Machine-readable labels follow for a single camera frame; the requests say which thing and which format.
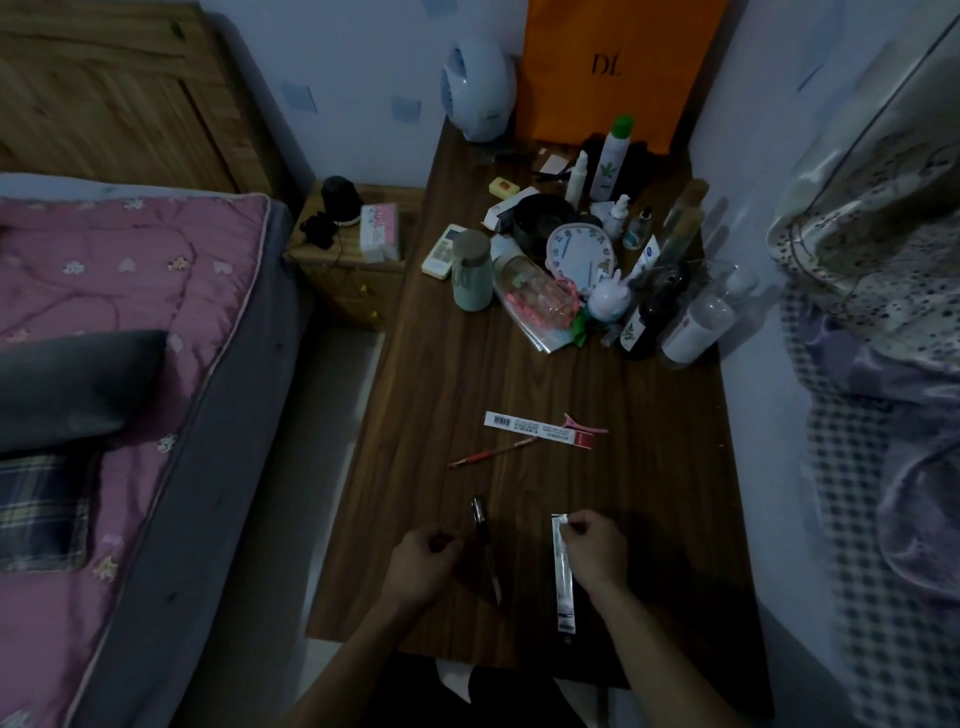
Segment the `white bottle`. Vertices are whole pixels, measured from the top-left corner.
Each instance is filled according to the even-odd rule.
[[[597,171],[593,176],[593,185],[590,187],[590,199],[595,203],[605,203],[613,194],[616,177],[623,166],[623,158],[630,149],[630,132],[634,128],[632,116],[623,114],[617,116],[613,122],[613,130],[607,134]]]
[[[753,271],[737,268],[726,280],[708,283],[686,308],[677,323],[666,330],[657,347],[657,360],[668,369],[692,364],[736,323],[738,305],[756,288]]]
[[[630,214],[630,198],[627,195],[620,195],[616,205],[610,211],[610,217],[603,224],[603,232],[612,243],[615,243],[623,232],[623,226],[627,222],[627,215]]]
[[[580,209],[580,198],[584,196],[584,182],[587,181],[587,165],[589,158],[586,152],[581,152],[577,163],[570,170],[570,181],[566,184],[566,201],[574,209]]]

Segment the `barcode label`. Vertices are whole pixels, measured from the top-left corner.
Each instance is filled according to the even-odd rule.
[[[523,420],[519,417],[508,417],[497,412],[488,412],[484,417],[483,424],[487,427],[518,432],[521,435],[534,435],[544,440],[553,440],[556,443],[576,445],[578,448],[591,449],[593,447],[593,435],[589,432],[539,423],[536,420]]]

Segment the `purple cloth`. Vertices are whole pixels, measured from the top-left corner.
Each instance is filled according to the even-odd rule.
[[[893,404],[877,507],[880,552],[960,635],[960,379],[874,352],[814,305],[800,332],[842,391]]]

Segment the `soap bar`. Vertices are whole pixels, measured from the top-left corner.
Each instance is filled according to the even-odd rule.
[[[499,197],[501,200],[509,200],[519,191],[520,185],[513,184],[509,180],[504,180],[502,177],[498,177],[490,183],[490,193],[494,197]]]

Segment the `tiled floor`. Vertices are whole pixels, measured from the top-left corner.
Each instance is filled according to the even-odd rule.
[[[339,647],[303,636],[382,336],[331,328],[304,342],[288,400],[204,656],[174,721],[259,726],[289,708]],[[469,667],[438,663],[466,697]],[[642,726],[636,701],[561,681],[587,726]]]

